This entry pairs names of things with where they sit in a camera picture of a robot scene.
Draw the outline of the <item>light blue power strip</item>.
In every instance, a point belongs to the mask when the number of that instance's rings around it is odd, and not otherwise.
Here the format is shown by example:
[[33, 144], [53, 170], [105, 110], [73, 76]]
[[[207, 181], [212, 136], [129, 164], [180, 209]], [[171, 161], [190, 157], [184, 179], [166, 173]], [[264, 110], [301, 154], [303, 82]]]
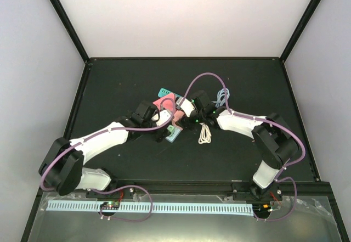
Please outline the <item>light blue power strip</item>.
[[179, 136], [181, 131], [182, 130], [180, 128], [174, 127], [174, 130], [171, 132], [169, 136], [166, 137], [166, 140], [170, 143], [173, 143], [176, 140], [176, 138]]

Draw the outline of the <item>green USB charger plug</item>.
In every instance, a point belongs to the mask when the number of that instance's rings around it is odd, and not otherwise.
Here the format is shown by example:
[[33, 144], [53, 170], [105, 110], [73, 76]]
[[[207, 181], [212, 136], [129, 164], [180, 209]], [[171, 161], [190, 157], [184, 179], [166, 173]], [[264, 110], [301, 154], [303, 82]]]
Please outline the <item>green USB charger plug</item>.
[[175, 130], [175, 127], [172, 126], [172, 125], [169, 125], [169, 126], [167, 127], [167, 129], [168, 129], [169, 132], [172, 133], [172, 132]]

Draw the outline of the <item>pink square socket adapter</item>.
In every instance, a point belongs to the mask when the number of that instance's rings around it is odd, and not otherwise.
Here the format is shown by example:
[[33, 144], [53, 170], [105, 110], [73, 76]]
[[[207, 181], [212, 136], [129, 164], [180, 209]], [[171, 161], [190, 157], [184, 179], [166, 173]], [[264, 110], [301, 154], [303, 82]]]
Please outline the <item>pink square socket adapter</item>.
[[183, 118], [183, 116], [185, 115], [184, 112], [182, 112], [181, 110], [177, 110], [173, 116], [172, 119], [172, 125], [176, 126], [176, 122], [178, 122], [179, 120], [181, 120]]

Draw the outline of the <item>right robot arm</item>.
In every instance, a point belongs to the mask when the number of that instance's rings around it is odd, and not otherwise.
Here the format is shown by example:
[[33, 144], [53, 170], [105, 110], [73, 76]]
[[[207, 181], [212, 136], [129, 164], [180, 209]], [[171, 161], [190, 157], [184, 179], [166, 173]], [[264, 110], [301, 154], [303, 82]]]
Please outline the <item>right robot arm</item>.
[[190, 100], [180, 97], [176, 106], [185, 114], [178, 122], [183, 128], [193, 128], [195, 124], [203, 123], [254, 140], [262, 156], [249, 186], [250, 195], [256, 200], [261, 200], [269, 194], [269, 187], [279, 171], [300, 150], [298, 143], [288, 132], [270, 124], [270, 121], [277, 122], [280, 126], [286, 124], [278, 114], [248, 117], [228, 110], [224, 105], [217, 107], [205, 91], [194, 93]]

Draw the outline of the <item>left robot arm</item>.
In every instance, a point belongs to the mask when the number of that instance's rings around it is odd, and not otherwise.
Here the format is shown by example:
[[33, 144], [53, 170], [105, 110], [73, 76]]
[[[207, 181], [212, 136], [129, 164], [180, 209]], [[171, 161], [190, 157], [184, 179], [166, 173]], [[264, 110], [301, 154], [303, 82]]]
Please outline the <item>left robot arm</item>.
[[175, 105], [167, 110], [153, 103], [141, 102], [135, 112], [117, 118], [96, 132], [71, 140], [56, 139], [38, 170], [41, 189], [55, 191], [61, 196], [84, 189], [106, 198], [113, 197], [118, 185], [112, 175], [101, 168], [86, 168], [86, 163], [104, 151], [134, 141], [143, 134], [153, 134], [156, 140], [168, 136], [167, 127], [175, 111]]

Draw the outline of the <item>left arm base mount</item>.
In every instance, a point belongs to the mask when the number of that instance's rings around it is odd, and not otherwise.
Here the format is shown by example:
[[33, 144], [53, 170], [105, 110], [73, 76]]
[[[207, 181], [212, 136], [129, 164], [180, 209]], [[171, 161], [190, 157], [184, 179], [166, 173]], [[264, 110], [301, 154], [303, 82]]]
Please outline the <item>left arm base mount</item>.
[[[117, 188], [126, 186], [126, 185], [135, 185], [135, 182], [129, 181], [129, 180], [112, 180], [111, 183], [106, 187], [106, 189], [103, 190], [103, 192], [110, 192], [112, 190], [115, 190]], [[94, 191], [87, 191], [86, 192], [86, 198], [91, 198], [91, 199], [131, 199], [134, 193], [134, 187], [128, 187], [126, 189], [109, 193], [109, 194], [100, 194], [96, 193]]]

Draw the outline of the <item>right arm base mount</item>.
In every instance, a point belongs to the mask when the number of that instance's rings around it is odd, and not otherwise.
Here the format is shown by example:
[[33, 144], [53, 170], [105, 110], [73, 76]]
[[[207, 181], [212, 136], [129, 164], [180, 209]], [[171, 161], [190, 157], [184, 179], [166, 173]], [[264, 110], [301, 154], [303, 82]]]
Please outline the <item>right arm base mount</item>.
[[267, 188], [260, 188], [253, 181], [248, 182], [233, 182], [231, 184], [233, 190], [233, 198], [235, 200], [271, 202], [274, 199], [282, 200], [282, 195], [279, 185], [276, 183], [270, 184]]

